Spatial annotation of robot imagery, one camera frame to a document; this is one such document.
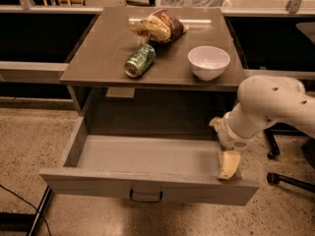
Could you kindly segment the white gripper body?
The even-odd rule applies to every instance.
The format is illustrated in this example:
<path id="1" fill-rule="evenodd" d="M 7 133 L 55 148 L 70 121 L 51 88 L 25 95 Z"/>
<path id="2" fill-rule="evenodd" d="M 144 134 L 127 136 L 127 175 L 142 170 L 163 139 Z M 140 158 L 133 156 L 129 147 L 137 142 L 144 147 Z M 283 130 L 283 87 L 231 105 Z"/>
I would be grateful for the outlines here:
<path id="1" fill-rule="evenodd" d="M 254 141 L 255 137 L 251 138 L 242 138 L 237 135 L 228 124 L 229 114 L 226 113 L 221 119 L 219 123 L 219 127 L 217 130 L 218 139 L 220 144 L 225 149 L 234 149 L 234 150 L 243 150 L 248 148 Z"/>

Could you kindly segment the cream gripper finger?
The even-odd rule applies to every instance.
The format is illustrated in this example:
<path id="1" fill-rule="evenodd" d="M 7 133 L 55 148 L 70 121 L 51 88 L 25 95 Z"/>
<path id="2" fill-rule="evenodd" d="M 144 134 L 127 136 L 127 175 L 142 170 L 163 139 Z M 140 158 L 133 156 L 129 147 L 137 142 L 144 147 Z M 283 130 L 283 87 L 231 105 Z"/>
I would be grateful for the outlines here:
<path id="1" fill-rule="evenodd" d="M 218 178 L 229 180 L 237 171 L 240 163 L 240 152 L 237 150 L 225 150 L 219 153 L 220 168 Z"/>
<path id="2" fill-rule="evenodd" d="M 209 122 L 209 126 L 213 127 L 216 131 L 218 131 L 221 128 L 221 118 L 220 117 L 214 117 Z"/>

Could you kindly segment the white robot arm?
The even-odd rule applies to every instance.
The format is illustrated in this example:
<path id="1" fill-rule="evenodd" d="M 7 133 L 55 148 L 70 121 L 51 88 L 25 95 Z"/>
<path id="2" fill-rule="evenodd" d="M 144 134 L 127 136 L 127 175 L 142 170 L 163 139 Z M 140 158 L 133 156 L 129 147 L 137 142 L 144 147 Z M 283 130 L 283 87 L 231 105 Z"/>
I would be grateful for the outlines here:
<path id="1" fill-rule="evenodd" d="M 315 98 L 295 78 L 251 76 L 245 79 L 238 87 L 234 108 L 209 123 L 221 145 L 218 178 L 230 179 L 238 168 L 240 152 L 260 132 L 277 123 L 285 123 L 314 139 Z"/>

